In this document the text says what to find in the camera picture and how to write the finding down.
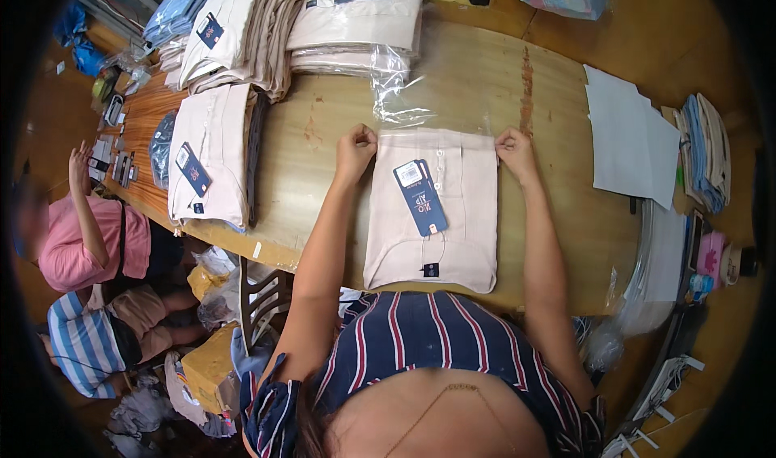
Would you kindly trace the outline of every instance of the yellow box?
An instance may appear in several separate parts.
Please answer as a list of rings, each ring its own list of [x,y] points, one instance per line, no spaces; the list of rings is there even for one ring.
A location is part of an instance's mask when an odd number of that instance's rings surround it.
[[[213,414],[239,411],[230,397],[239,394],[239,380],[235,375],[229,375],[234,371],[230,345],[232,331],[237,326],[237,322],[232,322],[221,327],[207,342],[181,359],[192,395],[205,411]],[[234,392],[234,386],[238,386],[237,392]]]

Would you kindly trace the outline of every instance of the wood grain surface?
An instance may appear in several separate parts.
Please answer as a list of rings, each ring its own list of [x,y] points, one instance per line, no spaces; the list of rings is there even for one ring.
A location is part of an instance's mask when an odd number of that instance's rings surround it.
[[[445,127],[479,126],[498,134],[507,125],[533,134],[538,167],[548,189],[569,275],[569,311],[604,314],[612,267],[624,288],[633,270],[639,217],[627,197],[594,190],[593,143],[587,119],[582,65],[514,37],[454,23],[424,32],[428,78],[417,93]],[[148,143],[164,114],[184,93],[170,93],[164,73],[128,96],[126,151],[135,151],[140,172],[129,190],[105,184],[151,219],[171,228],[167,192],[154,186]],[[355,123],[373,122],[373,96],[363,78],[297,75],[286,99],[269,110],[257,171],[257,225],[238,234],[222,222],[193,220],[183,230],[247,258],[294,271],[335,171],[336,140]],[[107,133],[117,134],[110,128]],[[369,225],[371,167],[363,177],[351,230],[344,286],[362,288]],[[386,289],[431,290],[440,286],[484,303],[521,309],[525,207],[518,183],[499,169],[498,282],[492,293],[456,285],[397,283]]]

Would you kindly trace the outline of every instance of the light blue shirt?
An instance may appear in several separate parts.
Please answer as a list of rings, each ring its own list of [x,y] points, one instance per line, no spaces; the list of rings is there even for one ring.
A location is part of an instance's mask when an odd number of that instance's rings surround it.
[[[51,305],[48,324],[53,356],[73,387],[86,397],[115,397],[105,380],[127,367],[105,309],[84,311],[71,291]]]

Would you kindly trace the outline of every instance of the stack of folded shirts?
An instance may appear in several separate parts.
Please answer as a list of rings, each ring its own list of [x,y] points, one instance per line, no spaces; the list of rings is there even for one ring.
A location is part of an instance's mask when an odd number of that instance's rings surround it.
[[[368,75],[373,46],[385,45],[409,65],[419,51],[423,0],[306,0],[289,36],[294,72]]]
[[[183,64],[183,53],[189,42],[188,35],[177,36],[159,47],[159,68],[164,72],[174,71]]]
[[[248,144],[257,99],[258,94],[249,84],[226,84],[181,102],[170,144],[167,195],[167,211],[174,224],[189,219],[220,219],[245,230],[250,218]],[[260,122],[253,123],[254,131],[261,129]],[[255,163],[257,147],[251,155]],[[202,192],[199,184],[204,175],[209,185]]]
[[[164,85],[174,92],[178,91],[178,80],[181,77],[183,53],[186,51],[186,43],[188,42],[188,35],[177,36],[159,47],[159,69],[167,72],[167,77],[164,79]]]
[[[197,94],[222,84],[250,83],[270,102],[282,99],[291,83],[286,40],[302,1],[208,0],[189,36],[179,89]],[[201,32],[214,23],[223,34],[208,45]]]
[[[159,47],[177,36],[188,35],[205,1],[164,0],[148,20],[143,38]]]
[[[730,142],[722,117],[703,94],[689,95],[676,114],[684,191],[718,213],[730,203]]]

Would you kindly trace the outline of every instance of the gold necklace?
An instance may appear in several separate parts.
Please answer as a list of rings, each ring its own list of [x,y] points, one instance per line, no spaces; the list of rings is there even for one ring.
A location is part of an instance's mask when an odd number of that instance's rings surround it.
[[[515,448],[515,445],[513,445],[511,440],[509,439],[509,433],[507,433],[507,429],[504,427],[503,424],[501,424],[501,421],[496,416],[496,412],[493,411],[493,408],[488,404],[487,399],[485,399],[485,396],[483,396],[482,393],[480,392],[480,387],[473,386],[471,384],[450,384],[441,390],[441,392],[437,395],[437,397],[435,397],[434,400],[432,401],[432,404],[428,405],[428,407],[426,407],[426,410],[423,411],[423,414],[421,414],[421,417],[418,418],[418,420],[415,421],[415,423],[412,426],[410,426],[410,428],[401,436],[401,438],[399,438],[399,441],[395,442],[393,446],[391,446],[390,450],[388,450],[388,453],[385,454],[384,458],[387,458],[389,454],[393,453],[393,450],[395,450],[397,446],[401,444],[404,438],[406,438],[407,435],[410,434],[410,431],[412,431],[415,428],[415,426],[417,426],[418,423],[421,422],[421,420],[426,415],[426,413],[432,408],[433,405],[436,404],[436,401],[439,401],[439,398],[441,397],[441,395],[443,395],[448,390],[473,390],[474,392],[476,392],[477,396],[480,397],[480,400],[482,400],[485,407],[487,407],[487,410],[493,416],[493,419],[495,419],[499,427],[501,427],[501,431],[504,432],[504,437],[506,437],[507,443],[509,443],[509,446],[512,449],[512,454],[513,455],[518,454],[518,450]]]

